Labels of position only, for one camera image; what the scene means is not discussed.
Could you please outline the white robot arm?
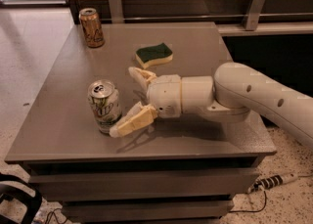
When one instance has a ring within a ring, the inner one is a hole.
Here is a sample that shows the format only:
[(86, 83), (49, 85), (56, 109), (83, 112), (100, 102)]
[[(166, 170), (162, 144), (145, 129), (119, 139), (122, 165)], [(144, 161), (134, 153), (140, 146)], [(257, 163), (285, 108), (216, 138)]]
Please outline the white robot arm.
[(110, 129), (126, 136), (160, 118), (196, 114), (214, 122), (237, 122), (254, 111), (313, 148), (313, 98), (239, 63), (225, 63), (212, 76), (158, 76), (137, 67), (131, 77), (145, 91), (148, 103), (135, 104)]

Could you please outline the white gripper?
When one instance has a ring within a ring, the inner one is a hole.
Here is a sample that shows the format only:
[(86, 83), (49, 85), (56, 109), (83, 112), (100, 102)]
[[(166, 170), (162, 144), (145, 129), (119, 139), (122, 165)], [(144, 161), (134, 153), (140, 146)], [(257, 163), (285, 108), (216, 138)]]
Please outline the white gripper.
[(179, 117), (183, 113), (207, 114), (214, 102), (211, 76), (180, 77), (174, 74), (157, 78), (155, 73), (138, 67), (130, 67), (128, 71), (144, 91), (148, 90), (149, 104), (135, 104), (110, 128), (109, 134), (113, 138), (152, 124), (157, 113), (161, 118)]

